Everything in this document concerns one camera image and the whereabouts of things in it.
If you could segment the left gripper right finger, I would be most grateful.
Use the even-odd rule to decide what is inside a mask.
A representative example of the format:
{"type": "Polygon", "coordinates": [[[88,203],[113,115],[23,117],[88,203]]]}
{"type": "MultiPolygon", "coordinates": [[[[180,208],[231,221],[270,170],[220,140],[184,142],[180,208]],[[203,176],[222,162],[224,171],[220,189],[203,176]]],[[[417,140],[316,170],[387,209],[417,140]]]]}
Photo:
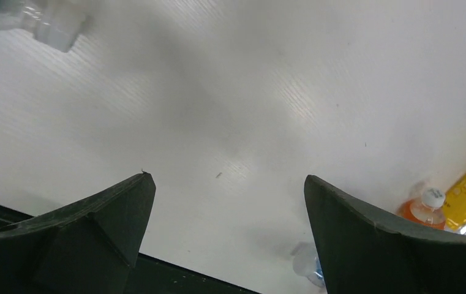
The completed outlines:
{"type": "Polygon", "coordinates": [[[309,175],[304,199],[328,293],[466,293],[466,236],[403,219],[309,175]]]}

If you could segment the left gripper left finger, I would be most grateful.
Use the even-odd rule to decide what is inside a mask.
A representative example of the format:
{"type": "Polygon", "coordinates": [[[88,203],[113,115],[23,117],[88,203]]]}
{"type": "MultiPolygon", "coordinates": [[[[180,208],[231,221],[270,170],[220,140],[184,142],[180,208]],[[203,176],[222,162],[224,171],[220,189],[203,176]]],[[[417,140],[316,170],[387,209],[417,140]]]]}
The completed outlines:
{"type": "Polygon", "coordinates": [[[0,228],[0,293],[122,293],[151,214],[149,173],[0,228]]]}

